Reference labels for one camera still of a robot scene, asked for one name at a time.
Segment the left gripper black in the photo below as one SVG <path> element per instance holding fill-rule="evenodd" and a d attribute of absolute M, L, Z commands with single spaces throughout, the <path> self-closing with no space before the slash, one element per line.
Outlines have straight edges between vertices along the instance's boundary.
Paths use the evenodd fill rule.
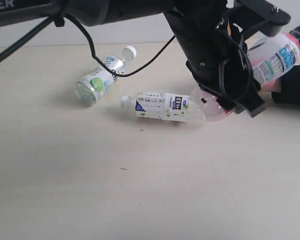
<path fill-rule="evenodd" d="M 164 16 L 200 89 L 235 103 L 235 114 L 247 111 L 254 118 L 266 103 L 258 94 L 242 37 L 247 40 L 257 32 L 274 37 L 291 16 L 266 0 L 226 5 L 225 0 L 178 0 Z M 229 21 L 242 28 L 242 37 Z"/>

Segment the black sleeved forearm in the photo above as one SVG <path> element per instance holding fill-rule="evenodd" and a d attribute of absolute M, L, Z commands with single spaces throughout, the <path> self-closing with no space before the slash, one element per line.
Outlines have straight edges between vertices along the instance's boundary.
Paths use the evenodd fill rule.
<path fill-rule="evenodd" d="M 281 93 L 272 91 L 271 96 L 276 104 L 295 105 L 300 107 L 300 65 L 294 66 L 281 78 Z"/>

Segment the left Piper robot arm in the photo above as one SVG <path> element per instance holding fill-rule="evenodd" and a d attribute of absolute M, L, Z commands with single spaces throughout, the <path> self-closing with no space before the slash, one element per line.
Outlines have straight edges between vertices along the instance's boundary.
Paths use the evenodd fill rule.
<path fill-rule="evenodd" d="M 232 8 L 225 0 L 0 0 L 0 27 L 42 19 L 0 53 L 0 62 L 49 24 L 62 27 L 65 20 L 83 33 L 96 58 L 86 27 L 157 14 L 164 14 L 202 90 L 216 96 L 226 110 L 247 111 L 251 117 L 265 110 L 245 41 L 257 32 L 273 37 L 291 20 L 266 0 L 236 0 Z"/>

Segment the person's open hand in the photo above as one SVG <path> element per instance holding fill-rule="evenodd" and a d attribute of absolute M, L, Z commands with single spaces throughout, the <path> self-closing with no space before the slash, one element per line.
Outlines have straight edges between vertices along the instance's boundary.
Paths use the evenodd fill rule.
<path fill-rule="evenodd" d="M 282 92 L 282 84 L 281 84 L 281 79 L 280 78 L 276 80 L 273 91 L 276 92 L 276 93 L 281 93 Z"/>

